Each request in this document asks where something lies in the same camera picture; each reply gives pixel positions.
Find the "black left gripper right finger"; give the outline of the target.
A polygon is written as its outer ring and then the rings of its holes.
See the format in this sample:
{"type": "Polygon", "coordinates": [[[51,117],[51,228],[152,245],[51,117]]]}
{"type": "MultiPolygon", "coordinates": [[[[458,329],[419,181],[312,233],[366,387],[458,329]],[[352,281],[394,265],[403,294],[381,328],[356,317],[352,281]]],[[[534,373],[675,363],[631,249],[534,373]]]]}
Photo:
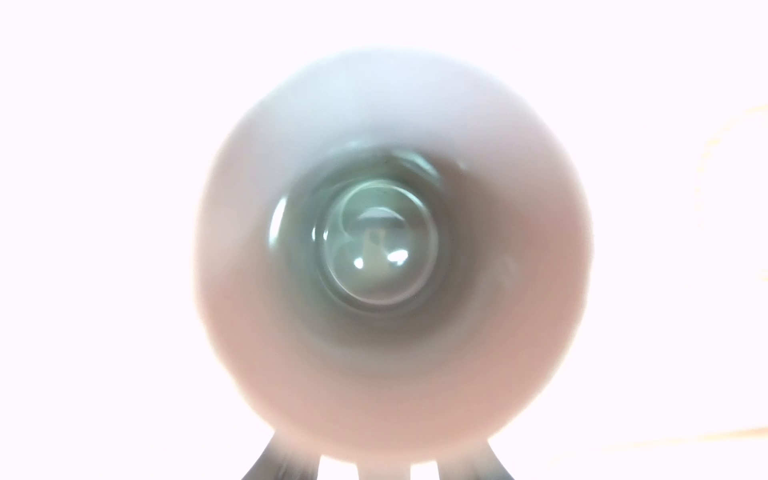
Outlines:
{"type": "Polygon", "coordinates": [[[462,457],[437,461],[440,480],[513,480],[488,441],[462,457]]]}

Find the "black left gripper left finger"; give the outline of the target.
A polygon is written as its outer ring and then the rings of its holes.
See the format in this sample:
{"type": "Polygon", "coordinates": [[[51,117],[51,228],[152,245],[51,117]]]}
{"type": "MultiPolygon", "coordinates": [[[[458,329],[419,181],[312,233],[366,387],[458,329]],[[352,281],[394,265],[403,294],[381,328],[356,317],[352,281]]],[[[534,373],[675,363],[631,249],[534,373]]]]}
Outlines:
{"type": "Polygon", "coordinates": [[[243,480],[316,480],[321,456],[294,448],[274,435],[243,480]]]}

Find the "grey mug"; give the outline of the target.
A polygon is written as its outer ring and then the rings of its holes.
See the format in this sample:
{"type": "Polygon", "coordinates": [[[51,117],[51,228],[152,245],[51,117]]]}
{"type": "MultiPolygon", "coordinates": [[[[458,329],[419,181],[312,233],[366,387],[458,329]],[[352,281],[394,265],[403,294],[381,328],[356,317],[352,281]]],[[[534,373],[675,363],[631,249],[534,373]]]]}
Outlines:
{"type": "Polygon", "coordinates": [[[407,479],[548,384],[591,250],[573,164],[523,98],[455,59],[363,49],[290,77],[223,143],[196,300],[273,436],[407,479]]]}

